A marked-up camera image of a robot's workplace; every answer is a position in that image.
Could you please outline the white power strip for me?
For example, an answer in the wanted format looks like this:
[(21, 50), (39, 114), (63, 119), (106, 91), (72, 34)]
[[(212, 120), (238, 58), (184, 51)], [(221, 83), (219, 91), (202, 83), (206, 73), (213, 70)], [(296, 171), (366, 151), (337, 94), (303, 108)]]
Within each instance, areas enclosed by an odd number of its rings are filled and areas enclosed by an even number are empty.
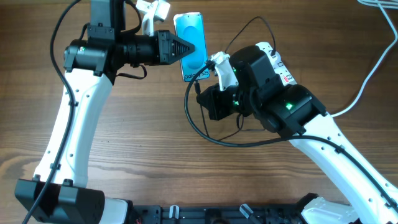
[(280, 79), (282, 80), (282, 83), (284, 86), (297, 84), (294, 77), (288, 71), (287, 67), (285, 66), (284, 62), (282, 61), (280, 54), (278, 52), (275, 52), (274, 55), (271, 55), (273, 48), (271, 47), (270, 43), (259, 42), (256, 44), (256, 46), (258, 46), (263, 52), (266, 53), (275, 73), (278, 76), (280, 76)]

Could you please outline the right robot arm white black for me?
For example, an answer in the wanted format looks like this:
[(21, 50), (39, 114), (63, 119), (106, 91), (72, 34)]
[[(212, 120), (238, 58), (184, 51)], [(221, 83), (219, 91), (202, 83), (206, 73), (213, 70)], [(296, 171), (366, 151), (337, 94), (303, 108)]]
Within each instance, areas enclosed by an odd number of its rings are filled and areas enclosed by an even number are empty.
[(307, 155), (347, 198), (346, 205), (308, 194), (298, 203), (307, 223), (396, 223), (397, 188), (344, 136), (325, 106), (286, 69), (268, 43), (232, 55), (218, 52), (205, 63), (218, 83), (197, 96), (210, 119), (252, 115)]

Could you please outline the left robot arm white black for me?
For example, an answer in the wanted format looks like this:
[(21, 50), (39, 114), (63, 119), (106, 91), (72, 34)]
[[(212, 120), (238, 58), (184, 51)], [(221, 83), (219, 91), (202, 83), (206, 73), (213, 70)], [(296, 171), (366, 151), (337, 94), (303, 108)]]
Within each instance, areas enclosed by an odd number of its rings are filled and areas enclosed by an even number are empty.
[(166, 1), (136, 1), (139, 23), (126, 29), (127, 1), (92, 1), (90, 21), (64, 51), (57, 67), (64, 85), (50, 141), (34, 176), (19, 179), (14, 195), (27, 218), (43, 223), (139, 223), (130, 200), (109, 198), (87, 187), (88, 161), (99, 116), (124, 65), (171, 65), (194, 51), (168, 30)]

